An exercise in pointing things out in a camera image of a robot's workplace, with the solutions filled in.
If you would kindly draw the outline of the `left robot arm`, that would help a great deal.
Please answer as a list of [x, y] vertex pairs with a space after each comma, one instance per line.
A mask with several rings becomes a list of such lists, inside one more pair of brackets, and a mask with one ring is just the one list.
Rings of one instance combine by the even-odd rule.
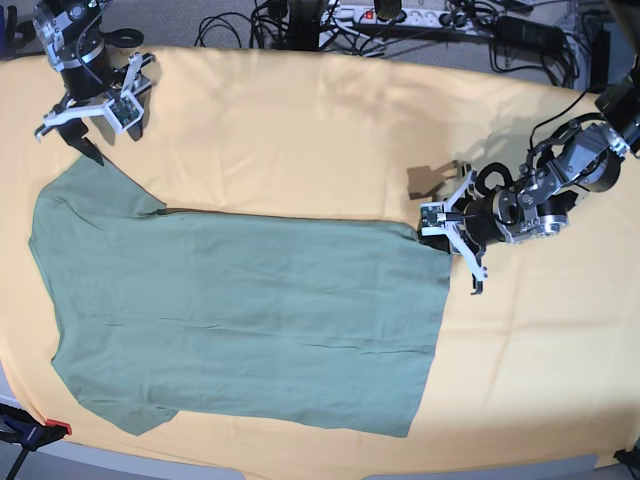
[[462, 256], [479, 294], [488, 246], [555, 236], [569, 223], [578, 192], [600, 193], [619, 179], [627, 153], [639, 153], [639, 69], [608, 86], [592, 113], [561, 124], [531, 146], [513, 177], [499, 162], [461, 164], [461, 184], [444, 201], [420, 207], [422, 244]]

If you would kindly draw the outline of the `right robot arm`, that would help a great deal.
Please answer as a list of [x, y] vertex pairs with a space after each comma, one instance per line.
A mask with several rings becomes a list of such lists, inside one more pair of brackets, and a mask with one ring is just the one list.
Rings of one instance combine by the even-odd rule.
[[40, 1], [33, 27], [53, 70], [61, 75], [65, 93], [35, 130], [40, 140], [55, 130], [65, 143], [98, 165], [100, 150], [86, 137], [85, 118], [101, 118], [114, 133], [137, 141], [143, 135], [142, 97], [152, 88], [143, 68], [156, 60], [136, 50], [142, 32], [100, 29], [110, 1]]

